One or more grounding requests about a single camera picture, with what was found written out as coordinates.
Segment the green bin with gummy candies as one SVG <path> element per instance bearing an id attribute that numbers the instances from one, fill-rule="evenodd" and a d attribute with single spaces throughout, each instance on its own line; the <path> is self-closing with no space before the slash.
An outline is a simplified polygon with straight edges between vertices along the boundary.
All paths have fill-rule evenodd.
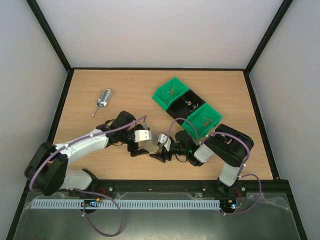
<path id="1" fill-rule="evenodd" d="M 205 103 L 195 112 L 187 117 L 188 121 L 184 121 L 181 125 L 187 133 L 195 140 L 204 137 L 212 128 L 216 127 L 222 115 L 217 112 L 211 105 Z"/>

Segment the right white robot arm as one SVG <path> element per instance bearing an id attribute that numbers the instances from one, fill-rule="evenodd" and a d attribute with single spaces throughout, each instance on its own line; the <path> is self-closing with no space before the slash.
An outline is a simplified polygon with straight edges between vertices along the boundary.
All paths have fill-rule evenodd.
<path id="1" fill-rule="evenodd" d="M 165 163 L 172 156 L 184 156 L 194 167 L 200 167 L 211 157 L 218 156 L 224 166 L 217 179 L 217 191 L 229 196 L 236 189 L 246 161 L 250 157 L 254 141 L 246 134 L 225 124 L 219 124 L 214 132 L 207 135 L 203 142 L 196 143 L 186 130 L 175 134 L 175 140 L 165 134 L 157 137 L 160 150 L 150 157 Z"/>

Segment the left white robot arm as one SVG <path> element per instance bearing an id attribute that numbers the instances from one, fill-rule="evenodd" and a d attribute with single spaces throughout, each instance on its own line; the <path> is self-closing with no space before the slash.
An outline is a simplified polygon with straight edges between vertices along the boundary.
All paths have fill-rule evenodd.
<path id="1" fill-rule="evenodd" d="M 96 176 L 87 169 L 70 170 L 69 166 L 92 152 L 116 144 L 126 145 L 131 157 L 148 154 L 148 150 L 139 148 L 140 142 L 152 139 L 146 123 L 140 124 L 146 118 L 135 118 L 129 112 L 121 111 L 115 119 L 107 120 L 74 140 L 42 143 L 24 171 L 29 190 L 45 196 L 62 189 L 86 190 Z"/>

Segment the gold jar lid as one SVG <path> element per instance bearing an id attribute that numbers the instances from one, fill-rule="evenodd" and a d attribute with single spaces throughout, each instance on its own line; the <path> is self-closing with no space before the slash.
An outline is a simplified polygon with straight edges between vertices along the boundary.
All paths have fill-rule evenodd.
<path id="1" fill-rule="evenodd" d="M 158 146 L 157 143 L 153 143 L 152 141 L 147 141 L 143 148 L 148 151 L 150 154 L 155 154 L 159 149 L 160 147 Z"/>

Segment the silver metal scoop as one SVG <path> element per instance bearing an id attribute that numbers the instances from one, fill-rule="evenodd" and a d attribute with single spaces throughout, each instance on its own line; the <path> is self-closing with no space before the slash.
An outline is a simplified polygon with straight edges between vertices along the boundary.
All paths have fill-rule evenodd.
<path id="1" fill-rule="evenodd" d="M 105 89 L 102 91 L 102 93 L 100 94 L 96 102 L 97 107 L 92 113 L 91 117 L 94 117 L 99 109 L 104 108 L 107 105 L 111 96 L 112 96 L 112 91 L 110 89 Z"/>

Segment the black bin with swirl lollipops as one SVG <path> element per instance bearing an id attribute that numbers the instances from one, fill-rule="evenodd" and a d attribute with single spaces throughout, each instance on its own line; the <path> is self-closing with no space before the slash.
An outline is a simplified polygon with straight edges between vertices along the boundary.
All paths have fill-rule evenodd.
<path id="1" fill-rule="evenodd" d="M 206 102 L 193 90 L 189 89 L 169 104 L 166 112 L 173 118 L 187 119 Z"/>

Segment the green bin with square lollipops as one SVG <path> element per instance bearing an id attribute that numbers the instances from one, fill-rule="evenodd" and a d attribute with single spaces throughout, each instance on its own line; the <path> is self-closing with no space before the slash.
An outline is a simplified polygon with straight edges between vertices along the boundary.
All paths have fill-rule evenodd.
<path id="1" fill-rule="evenodd" d="M 190 88 L 179 78 L 174 77 L 165 84 L 161 85 L 154 92 L 152 99 L 165 111 L 182 94 Z"/>

